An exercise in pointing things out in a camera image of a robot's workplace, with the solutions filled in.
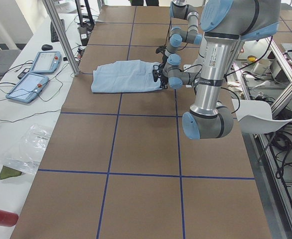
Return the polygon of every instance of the blue joint cap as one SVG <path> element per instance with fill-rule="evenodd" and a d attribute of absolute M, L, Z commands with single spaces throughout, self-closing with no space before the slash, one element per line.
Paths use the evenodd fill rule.
<path fill-rule="evenodd" d="M 174 12 L 172 11 L 172 2 L 170 3 L 169 14 L 170 14 L 170 17 L 174 17 Z"/>
<path fill-rule="evenodd" d="M 201 34 L 197 34 L 194 40 L 194 44 L 195 45 L 199 45 L 201 43 L 202 40 L 202 35 Z"/>
<path fill-rule="evenodd" d="M 181 29 L 179 26 L 174 26 L 171 28 L 171 31 L 175 30 L 175 29 Z"/>
<path fill-rule="evenodd" d="M 182 87 L 182 80 L 178 77 L 170 77 L 168 79 L 169 86 L 174 90 L 178 90 Z"/>
<path fill-rule="evenodd" d="M 169 42 L 173 47 L 179 47 L 182 43 L 182 37 L 179 34 L 174 34 L 171 36 Z"/>
<path fill-rule="evenodd" d="M 181 63 L 181 57 L 177 54 L 171 54 L 168 57 L 167 62 L 172 66 L 179 66 Z"/>
<path fill-rule="evenodd" d="M 269 36 L 273 36 L 278 31 L 278 28 L 279 28 L 279 22 L 275 22 L 269 26 L 263 27 L 259 30 L 243 35 L 241 37 L 241 40 L 253 41 L 253 40 L 260 40 Z"/>
<path fill-rule="evenodd" d="M 200 132 L 194 116 L 190 112 L 182 115 L 182 128 L 190 139 L 200 139 Z"/>
<path fill-rule="evenodd" d="M 200 18 L 200 27 L 208 32 L 215 29 L 228 14 L 234 0 L 209 0 Z"/>

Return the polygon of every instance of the keyboard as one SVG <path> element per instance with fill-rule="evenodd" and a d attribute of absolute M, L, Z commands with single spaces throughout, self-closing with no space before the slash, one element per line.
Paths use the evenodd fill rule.
<path fill-rule="evenodd" d="M 62 23 L 64 29 L 65 29 L 64 19 L 60 19 L 60 20 L 61 20 L 61 23 Z M 54 26 L 53 26 L 52 22 L 51 22 L 50 30 L 51 30 L 51 42 L 59 41 L 57 33 L 56 33 L 55 29 L 54 29 Z"/>

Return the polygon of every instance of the computer mouse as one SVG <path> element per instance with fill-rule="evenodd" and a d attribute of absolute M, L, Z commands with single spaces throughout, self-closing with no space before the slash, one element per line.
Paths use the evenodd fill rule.
<path fill-rule="evenodd" d="M 53 46 L 49 45 L 49 44 L 44 44 L 42 46 L 42 51 L 49 51 L 49 50 L 52 50 L 52 49 L 53 49 Z"/>

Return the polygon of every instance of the blue tape line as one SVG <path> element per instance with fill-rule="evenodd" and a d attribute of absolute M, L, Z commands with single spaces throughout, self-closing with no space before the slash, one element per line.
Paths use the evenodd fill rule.
<path fill-rule="evenodd" d="M 57 169 L 41 169 L 41 172 L 54 172 L 54 173 L 80 173 L 80 174 L 107 174 L 107 172 L 91 172 L 91 171 L 74 171 L 74 170 L 57 170 Z"/>
<path fill-rule="evenodd" d="M 130 39 L 130 46 L 128 48 L 128 53 L 127 53 L 127 60 L 129 58 L 129 55 L 130 55 L 130 47 L 131 47 L 131 42 L 132 42 L 132 37 L 133 37 L 133 28 L 134 28 L 134 22 L 135 22 L 135 17 L 136 17 L 136 10 L 137 10 L 137 7 L 135 6 L 134 19 L 133 19 L 133 25 L 132 25 L 132 31 L 131 31 L 131 39 Z M 119 102 L 119 105 L 118 105 L 117 118 L 116 118 L 116 124 L 115 124 L 114 136 L 113 136 L 113 143 L 112 143 L 112 150 L 111 150 L 110 162 L 109 162 L 108 170 L 107 170 L 107 177 L 106 177 L 106 182 L 105 182 L 103 202 L 102 202 L 102 207 L 101 207 L 100 220 L 99 220 L 99 223 L 98 223 L 96 239 L 99 239 L 100 231 L 101 231 L 101 224 L 102 224 L 102 218 L 103 218 L 103 212 L 104 212 L 107 185 L 108 185 L 108 180 L 109 180 L 109 177 L 110 177 L 112 158 L 113 158 L 113 151 L 114 151 L 115 138 L 116 138 L 116 131 L 117 131 L 118 120 L 119 120 L 120 111 L 121 111 L 122 97 L 123 97 L 123 94 L 121 93 L 120 102 Z"/>
<path fill-rule="evenodd" d="M 227 179 L 227 180 L 255 180 L 255 178 L 245 178 L 245 177 L 218 177 L 218 176 L 182 176 L 182 178 Z"/>
<path fill-rule="evenodd" d="M 117 116 L 118 114 L 107 113 L 83 113 L 83 112 L 61 112 L 64 115 L 93 115 L 93 116 Z"/>
<path fill-rule="evenodd" d="M 121 176 L 143 176 L 143 177 L 159 177 L 159 178 L 179 178 L 178 175 L 166 175 L 166 174 L 144 174 L 144 173 L 110 173 L 111 175 Z"/>
<path fill-rule="evenodd" d="M 157 45 L 154 45 L 154 46 L 150 46 L 150 45 L 115 45 L 115 44 L 87 44 L 87 45 L 90 45 L 90 46 L 134 46 L 134 47 L 158 47 Z M 185 48 L 199 48 L 198 46 L 186 46 Z"/>
<path fill-rule="evenodd" d="M 109 114 L 109 113 L 83 113 L 83 112 L 61 112 L 61 114 L 69 115 L 96 115 L 96 116 L 132 116 L 132 117 L 164 117 L 164 118 L 174 118 L 176 116 L 157 116 L 157 115 L 133 115 L 133 114 Z"/>
<path fill-rule="evenodd" d="M 177 127 L 177 146 L 178 146 L 178 162 L 179 162 L 179 184 L 180 184 L 180 202 L 181 202 L 181 221 L 182 221 L 182 238 L 186 239 L 185 229 L 185 213 L 184 213 L 184 196 L 182 189 L 182 170 L 181 170 L 181 153 L 180 153 L 180 137 L 179 137 L 179 123 L 178 123 L 178 104 L 177 104 L 177 90 L 175 91 L 175 108 L 176 108 L 176 127 Z"/>
<path fill-rule="evenodd" d="M 254 180 L 249 177 L 218 177 L 218 176 L 189 176 L 189 175 L 170 175 L 170 174 L 144 174 L 144 173 L 117 173 L 117 172 L 97 172 L 97 171 L 78 171 L 78 170 L 57 170 L 40 168 L 41 172 L 53 173 L 79 173 L 79 174 L 103 174 L 103 175 L 121 175 L 121 176 L 140 176 L 140 177 L 164 177 L 164 178 L 193 178 L 193 179 L 226 179 L 226 180 Z"/>

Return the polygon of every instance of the white desk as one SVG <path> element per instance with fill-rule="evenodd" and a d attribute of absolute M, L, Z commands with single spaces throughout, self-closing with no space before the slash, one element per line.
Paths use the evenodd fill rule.
<path fill-rule="evenodd" d="M 69 26 L 67 30 L 67 37 L 69 39 L 71 47 L 80 44 L 79 33 L 77 32 L 77 24 L 74 22 L 75 14 L 61 14 L 60 17 L 65 20 L 65 28 Z M 28 44 L 25 46 L 19 57 L 15 60 L 12 66 L 16 66 L 24 63 L 27 60 L 34 60 L 38 51 L 41 51 L 43 44 L 53 45 L 53 50 L 60 51 L 62 57 L 65 56 L 60 42 L 51 43 L 50 41 L 50 19 L 47 18 L 34 36 L 30 39 Z M 67 62 L 61 62 L 59 68 L 55 73 L 58 73 L 63 65 Z M 14 71 L 7 73 L 1 82 L 12 82 L 17 83 L 17 75 L 19 72 Z M 44 102 L 40 98 L 36 98 L 32 103 L 20 104 L 14 101 L 1 101 L 0 102 L 0 119 L 2 120 L 17 120 L 26 116 L 30 116 L 34 113 L 41 113 L 45 111 L 55 111 L 61 109 L 67 93 L 70 89 L 73 74 L 70 66 L 68 65 L 63 72 L 58 76 L 58 79 L 64 83 L 60 92 L 50 101 Z M 41 93 L 41 97 L 45 100 L 53 96 L 59 89 L 61 83 L 57 80 L 52 80 L 45 87 Z M 12 86 L 1 87 L 4 91 L 8 92 Z M 0 91 L 0 100 L 5 98 L 5 93 Z M 16 123 L 0 122 L 0 159 L 2 154 L 11 148 L 20 138 L 28 131 L 33 124 L 40 124 L 54 128 L 56 121 L 59 117 L 59 112 L 47 113 L 43 115 L 34 116 Z M 26 196 L 29 192 L 34 176 L 21 175 L 15 178 L 4 179 L 0 181 L 0 209 L 20 213 Z M 8 239 L 12 234 L 14 227 L 6 228 L 0 227 L 0 239 Z"/>

